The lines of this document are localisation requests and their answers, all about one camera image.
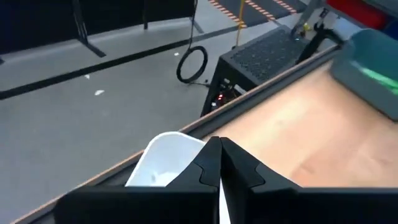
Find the black cable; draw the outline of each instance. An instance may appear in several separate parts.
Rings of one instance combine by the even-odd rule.
[[[184,55],[182,56],[180,62],[178,63],[178,66],[177,66],[177,78],[182,83],[200,84],[200,83],[193,83],[193,81],[198,79],[203,74],[203,72],[205,71],[206,65],[207,65],[207,61],[208,61],[208,54],[207,54],[206,49],[203,46],[195,46],[195,47],[191,48],[192,41],[193,41],[193,27],[194,27],[194,24],[195,24],[195,15],[197,13],[197,6],[198,6],[198,0],[194,0],[194,7],[193,7],[193,14],[192,14],[192,23],[191,23],[191,36],[190,36],[190,39],[189,39],[188,49],[184,53]],[[202,65],[199,68],[199,70],[195,74],[193,74],[190,78],[182,78],[182,76],[181,76],[182,65],[184,64],[184,62],[188,58],[188,56],[192,52],[194,52],[196,50],[201,51],[202,54],[203,54]]]

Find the teal container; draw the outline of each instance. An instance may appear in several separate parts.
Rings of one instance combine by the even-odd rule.
[[[347,89],[398,121],[398,95],[365,75],[363,68],[398,81],[398,41],[376,30],[362,30],[345,43],[330,69]]]

